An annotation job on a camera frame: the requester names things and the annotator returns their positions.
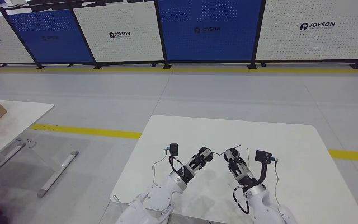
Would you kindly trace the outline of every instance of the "white cable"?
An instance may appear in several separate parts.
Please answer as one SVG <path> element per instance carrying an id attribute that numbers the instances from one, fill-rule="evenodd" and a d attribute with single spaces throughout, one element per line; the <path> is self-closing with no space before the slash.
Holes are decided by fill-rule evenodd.
<path id="1" fill-rule="evenodd" d="M 165 158 L 167 157 L 167 153 L 166 155 L 164 156 L 164 158 L 162 158 L 161 160 L 155 162 L 152 166 L 152 170 L 154 170 L 154 175 L 153 175 L 153 183 L 155 182 L 156 180 L 156 164 L 159 163 L 159 162 L 162 162 Z"/>
<path id="2" fill-rule="evenodd" d="M 275 166 L 275 173 L 276 173 L 276 176 L 277 176 L 277 182 L 276 182 L 276 186 L 275 186 L 275 198 L 276 198 L 277 203 L 280 206 L 279 200 L 277 200 L 277 193 L 276 193 L 277 185 L 279 183 L 279 175 L 277 174 L 276 166 Z"/>
<path id="3" fill-rule="evenodd" d="M 120 203 L 120 204 L 130 204 L 130 203 L 132 203 L 137 197 L 135 197 L 131 202 L 129 202 L 129 203 L 123 203 L 123 202 L 120 202 L 119 201 L 119 199 L 118 199 L 118 197 L 117 197 L 117 195 L 113 195 L 113 198 L 114 198 L 114 200 L 116 201 L 116 202 L 118 202 L 118 203 Z"/>

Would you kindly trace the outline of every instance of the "gray floor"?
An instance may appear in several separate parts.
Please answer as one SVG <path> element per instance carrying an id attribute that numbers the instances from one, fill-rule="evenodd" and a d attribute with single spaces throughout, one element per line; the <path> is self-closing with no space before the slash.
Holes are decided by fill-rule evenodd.
<path id="1" fill-rule="evenodd" d="M 339 64 L 267 68 L 350 69 Z M 348 73 L 18 73 L 0 69 L 0 99 L 56 105 L 39 123 L 142 132 L 155 114 L 310 124 L 327 148 L 351 151 L 358 151 L 357 86 L 358 76 Z M 115 223 L 121 208 L 110 202 L 110 193 L 136 140 L 35 130 L 26 131 L 24 137 L 38 141 L 37 150 L 57 161 L 72 150 L 80 154 L 43 199 L 36 192 L 52 171 L 31 150 L 21 150 L 1 167 L 0 205 L 12 223 Z M 358 200 L 358 161 L 335 162 Z M 174 223 L 206 222 L 174 217 Z"/>

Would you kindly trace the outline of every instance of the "blue partition panel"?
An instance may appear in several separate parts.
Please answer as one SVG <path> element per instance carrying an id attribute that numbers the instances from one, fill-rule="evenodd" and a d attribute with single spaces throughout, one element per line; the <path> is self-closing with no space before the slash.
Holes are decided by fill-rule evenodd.
<path id="1" fill-rule="evenodd" d="M 9 17 L 39 63 L 93 61 L 70 10 Z"/>
<path id="2" fill-rule="evenodd" d="M 168 60 L 250 60 L 261 0 L 158 0 Z"/>

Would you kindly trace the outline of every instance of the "white partition panel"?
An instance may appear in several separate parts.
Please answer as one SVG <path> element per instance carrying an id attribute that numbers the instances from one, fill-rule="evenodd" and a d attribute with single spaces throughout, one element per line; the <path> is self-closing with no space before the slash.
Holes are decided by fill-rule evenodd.
<path id="1" fill-rule="evenodd" d="M 31 56 L 22 45 L 3 16 L 0 16 L 0 63 L 33 63 Z"/>
<path id="2" fill-rule="evenodd" d="M 267 0 L 258 60 L 358 58 L 358 0 Z"/>
<path id="3" fill-rule="evenodd" d="M 154 2 L 76 8 L 97 62 L 163 60 Z"/>

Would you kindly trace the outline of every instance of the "cardboard box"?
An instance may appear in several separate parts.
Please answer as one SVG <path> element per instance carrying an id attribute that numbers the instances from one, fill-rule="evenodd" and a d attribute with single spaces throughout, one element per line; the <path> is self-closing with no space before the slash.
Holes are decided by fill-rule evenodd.
<path id="1" fill-rule="evenodd" d="M 7 110 L 2 105 L 0 105 L 0 118 L 2 116 L 4 116 L 4 114 L 6 114 L 6 112 L 7 112 Z"/>

